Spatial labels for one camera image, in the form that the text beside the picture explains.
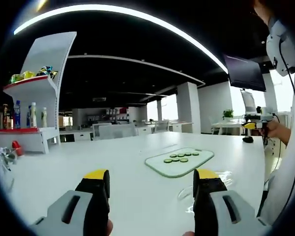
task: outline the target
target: white bottle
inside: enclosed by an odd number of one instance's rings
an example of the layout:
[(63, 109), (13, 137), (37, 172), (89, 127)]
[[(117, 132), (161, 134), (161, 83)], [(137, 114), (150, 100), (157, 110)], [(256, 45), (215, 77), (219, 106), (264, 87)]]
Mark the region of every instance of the white bottle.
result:
[(32, 102), (31, 107), (30, 107), (30, 127), (31, 128), (36, 128), (37, 127), (36, 102)]
[(41, 113), (41, 123), (43, 127), (47, 127), (47, 108), (44, 107)]

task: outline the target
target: blue bottle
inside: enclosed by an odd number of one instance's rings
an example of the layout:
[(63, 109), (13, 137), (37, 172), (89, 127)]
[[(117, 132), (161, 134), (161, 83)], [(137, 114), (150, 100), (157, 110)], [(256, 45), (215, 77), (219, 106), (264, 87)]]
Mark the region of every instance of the blue bottle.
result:
[(30, 108), (31, 108), (31, 105), (29, 105), (29, 110), (26, 113), (26, 128), (30, 128)]
[(16, 101), (16, 105), (14, 106), (14, 124), (16, 129), (21, 128), (21, 111), (20, 111), (20, 101)]

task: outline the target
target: red shelf edge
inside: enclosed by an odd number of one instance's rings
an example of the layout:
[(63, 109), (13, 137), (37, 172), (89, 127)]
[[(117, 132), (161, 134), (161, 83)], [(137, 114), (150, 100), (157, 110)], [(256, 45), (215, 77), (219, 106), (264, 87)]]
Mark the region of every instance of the red shelf edge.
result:
[(21, 80), (21, 81), (13, 83), (11, 85), (4, 86), (3, 90), (9, 89), (9, 88), (17, 86), (17, 85), (37, 81), (37, 80), (46, 80), (47, 78), (48, 78), (48, 75), (41, 75), (41, 76), (36, 76), (36, 77), (29, 78), (29, 79)]
[(38, 132), (39, 132), (38, 128), (0, 129), (0, 133), (5, 133), (5, 134), (33, 134)]

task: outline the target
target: black monitor screen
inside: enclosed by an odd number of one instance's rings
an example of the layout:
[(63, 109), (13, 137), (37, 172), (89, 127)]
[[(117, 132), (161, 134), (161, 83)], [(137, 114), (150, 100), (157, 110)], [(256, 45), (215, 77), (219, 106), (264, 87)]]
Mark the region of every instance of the black monitor screen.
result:
[(242, 58), (224, 55), (231, 86), (242, 89), (266, 91), (259, 64)]

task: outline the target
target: potted plant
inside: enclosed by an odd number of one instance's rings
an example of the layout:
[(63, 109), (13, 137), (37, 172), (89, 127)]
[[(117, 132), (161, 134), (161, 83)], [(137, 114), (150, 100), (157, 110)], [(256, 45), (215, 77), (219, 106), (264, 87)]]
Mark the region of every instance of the potted plant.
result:
[(223, 120), (230, 121), (234, 117), (234, 111), (231, 109), (223, 111)]

